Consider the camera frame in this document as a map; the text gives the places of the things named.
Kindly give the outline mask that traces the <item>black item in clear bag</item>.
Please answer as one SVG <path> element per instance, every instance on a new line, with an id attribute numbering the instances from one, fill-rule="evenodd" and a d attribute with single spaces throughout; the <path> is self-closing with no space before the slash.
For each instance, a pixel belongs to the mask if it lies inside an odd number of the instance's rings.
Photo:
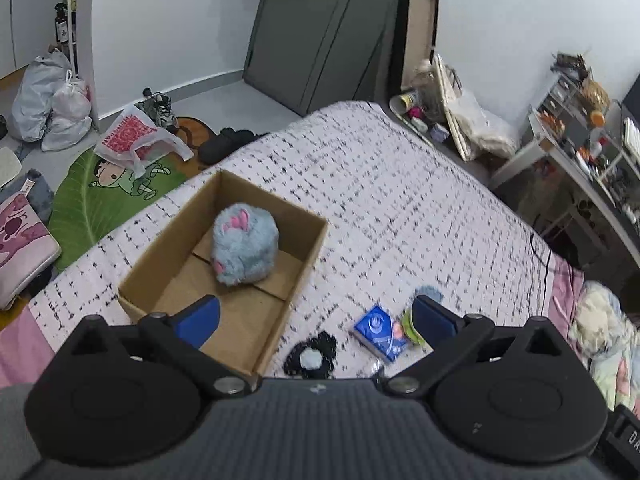
<path id="1" fill-rule="evenodd" d="M 375 360 L 367 364 L 362 369 L 362 376 L 367 378 L 373 378 L 375 380 L 386 377 L 386 366 L 380 360 Z"/>

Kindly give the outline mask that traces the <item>blue tissue packet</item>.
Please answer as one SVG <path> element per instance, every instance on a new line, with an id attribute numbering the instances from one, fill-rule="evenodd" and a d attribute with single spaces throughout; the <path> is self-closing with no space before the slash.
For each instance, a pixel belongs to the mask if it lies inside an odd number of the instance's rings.
<path id="1" fill-rule="evenodd" d="M 380 306 L 372 307 L 352 326 L 352 334 L 385 364 L 395 362 L 411 344 L 401 322 Z"/>

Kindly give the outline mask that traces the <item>red patterned plastic bag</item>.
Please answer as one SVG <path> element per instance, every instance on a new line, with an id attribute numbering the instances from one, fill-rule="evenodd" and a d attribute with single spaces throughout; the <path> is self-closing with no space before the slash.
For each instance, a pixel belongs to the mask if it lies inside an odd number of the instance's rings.
<path id="1" fill-rule="evenodd" d="M 136 178 L 142 177 L 153 162 L 170 153 L 177 154 L 184 162 L 194 156 L 183 140 L 157 127 L 132 104 L 122 110 L 94 148 L 96 156 L 130 170 Z"/>

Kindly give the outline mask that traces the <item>burger plush toy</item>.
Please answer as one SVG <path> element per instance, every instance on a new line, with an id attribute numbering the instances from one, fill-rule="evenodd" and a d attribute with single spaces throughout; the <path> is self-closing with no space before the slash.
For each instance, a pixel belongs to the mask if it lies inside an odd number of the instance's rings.
<path id="1" fill-rule="evenodd" d="M 418 332 L 414 326 L 412 318 L 412 310 L 405 309 L 394 321 L 394 336 L 397 339 L 409 341 L 410 344 L 421 348 L 427 347 L 424 337 Z"/>

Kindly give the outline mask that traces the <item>grey plush mouse toy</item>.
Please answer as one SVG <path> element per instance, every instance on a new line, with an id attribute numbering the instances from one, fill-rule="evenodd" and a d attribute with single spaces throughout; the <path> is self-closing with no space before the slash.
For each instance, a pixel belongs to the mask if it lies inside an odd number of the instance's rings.
<path id="1" fill-rule="evenodd" d="M 216 217 L 212 263 L 224 286 L 263 280 L 274 269 L 278 252 L 279 230 L 268 210 L 234 203 Z"/>

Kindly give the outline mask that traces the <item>white desk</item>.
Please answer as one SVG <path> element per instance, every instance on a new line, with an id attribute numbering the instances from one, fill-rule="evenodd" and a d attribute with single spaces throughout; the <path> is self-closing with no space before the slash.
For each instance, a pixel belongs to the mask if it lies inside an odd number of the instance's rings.
<path id="1" fill-rule="evenodd" d="M 488 188 L 495 191 L 499 186 L 533 166 L 538 160 L 550 158 L 594 203 L 638 268 L 639 235 L 634 232 L 634 226 L 628 218 L 615 207 L 614 202 L 606 195 L 605 187 L 593 176 L 587 176 L 585 171 L 579 167 L 578 162 L 562 150 L 552 131 L 540 119 L 534 108 L 529 112 L 527 121 L 528 128 L 532 130 L 533 139 L 520 148 L 490 177 Z"/>

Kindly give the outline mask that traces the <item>cream floral blanket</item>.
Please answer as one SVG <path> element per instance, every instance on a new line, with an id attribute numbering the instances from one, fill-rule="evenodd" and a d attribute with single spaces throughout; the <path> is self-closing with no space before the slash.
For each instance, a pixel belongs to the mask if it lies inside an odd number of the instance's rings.
<path id="1" fill-rule="evenodd" d="M 604 285 L 585 282 L 568 340 L 611 411 L 619 405 L 639 417 L 639 329 Z"/>

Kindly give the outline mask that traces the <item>dark grey wardrobe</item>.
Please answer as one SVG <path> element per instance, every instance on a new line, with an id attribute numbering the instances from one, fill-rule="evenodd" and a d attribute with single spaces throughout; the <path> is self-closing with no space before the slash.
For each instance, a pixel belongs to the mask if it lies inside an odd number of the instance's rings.
<path id="1" fill-rule="evenodd" d="M 300 116 L 378 92 L 397 0 L 260 0 L 244 80 Z"/>

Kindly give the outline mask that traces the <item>brown cardboard box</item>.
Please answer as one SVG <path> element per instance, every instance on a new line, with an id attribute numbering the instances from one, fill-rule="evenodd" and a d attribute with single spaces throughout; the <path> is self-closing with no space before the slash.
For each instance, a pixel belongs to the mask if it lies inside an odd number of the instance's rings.
<path id="1" fill-rule="evenodd" d="M 258 210 L 269 212 L 278 229 L 273 268 L 261 280 L 232 281 L 236 263 L 220 253 L 214 240 L 248 240 Z M 243 375 L 262 376 L 328 227 L 326 219 L 219 171 L 145 249 L 120 283 L 118 300 L 138 322 L 151 313 L 176 314 L 207 295 L 217 297 L 219 325 L 202 351 Z"/>

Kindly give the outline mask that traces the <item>wooden framed board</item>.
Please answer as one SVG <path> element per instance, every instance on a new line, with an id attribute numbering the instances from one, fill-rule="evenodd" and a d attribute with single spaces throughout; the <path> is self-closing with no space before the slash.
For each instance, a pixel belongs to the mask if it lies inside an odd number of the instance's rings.
<path id="1" fill-rule="evenodd" d="M 439 0 L 398 0 L 386 77 L 391 98 L 411 86 L 423 60 L 436 50 Z"/>

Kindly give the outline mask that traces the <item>blue denim heart patch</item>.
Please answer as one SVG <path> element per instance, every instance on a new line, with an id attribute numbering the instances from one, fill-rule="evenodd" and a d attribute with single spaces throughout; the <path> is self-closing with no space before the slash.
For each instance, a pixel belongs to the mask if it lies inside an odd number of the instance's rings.
<path id="1" fill-rule="evenodd" d="M 442 292 L 438 290 L 436 287 L 433 287 L 431 285 L 423 285 L 418 287 L 414 292 L 414 296 L 415 297 L 425 296 L 437 302 L 438 304 L 441 304 L 442 298 L 444 298 L 444 295 L 442 294 Z"/>

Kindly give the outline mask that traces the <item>green cartoon floor mat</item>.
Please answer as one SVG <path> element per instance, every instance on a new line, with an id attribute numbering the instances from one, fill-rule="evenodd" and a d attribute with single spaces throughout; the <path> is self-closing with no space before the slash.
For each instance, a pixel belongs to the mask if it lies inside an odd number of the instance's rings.
<path id="1" fill-rule="evenodd" d="M 197 157 L 185 162 L 170 153 L 137 178 L 85 150 L 54 194 L 48 229 L 61 246 L 55 269 L 65 270 L 109 232 L 205 168 Z"/>

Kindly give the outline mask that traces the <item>patterned white bed cover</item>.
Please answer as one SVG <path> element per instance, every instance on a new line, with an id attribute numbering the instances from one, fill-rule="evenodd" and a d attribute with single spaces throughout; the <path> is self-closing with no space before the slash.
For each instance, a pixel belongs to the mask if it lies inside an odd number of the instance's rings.
<path id="1" fill-rule="evenodd" d="M 445 306 L 521 325 L 549 311 L 552 253 L 470 174 L 369 103 L 331 105 L 241 148 L 221 165 L 325 218 L 318 259 L 266 374 L 296 342 L 336 338 L 335 375 L 374 361 L 349 333 L 370 307 L 398 314 L 416 289 Z"/>

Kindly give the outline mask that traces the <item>paper cup with items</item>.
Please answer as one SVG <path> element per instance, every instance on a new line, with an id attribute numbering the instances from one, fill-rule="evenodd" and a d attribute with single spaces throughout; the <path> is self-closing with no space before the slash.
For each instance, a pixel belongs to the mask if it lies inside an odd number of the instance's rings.
<path id="1" fill-rule="evenodd" d="M 398 94 L 398 96 L 393 96 L 388 105 L 396 116 L 405 116 L 413 107 L 420 105 L 420 96 L 416 90 L 407 91 Z"/>

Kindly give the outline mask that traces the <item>white plastic bags pile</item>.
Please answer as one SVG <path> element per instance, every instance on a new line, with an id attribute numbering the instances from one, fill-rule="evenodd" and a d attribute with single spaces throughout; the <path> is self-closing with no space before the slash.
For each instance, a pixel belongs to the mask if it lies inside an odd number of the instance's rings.
<path id="1" fill-rule="evenodd" d="M 27 66 L 12 104 L 10 135 L 57 152 L 79 143 L 92 129 L 88 84 L 74 75 L 60 50 Z"/>

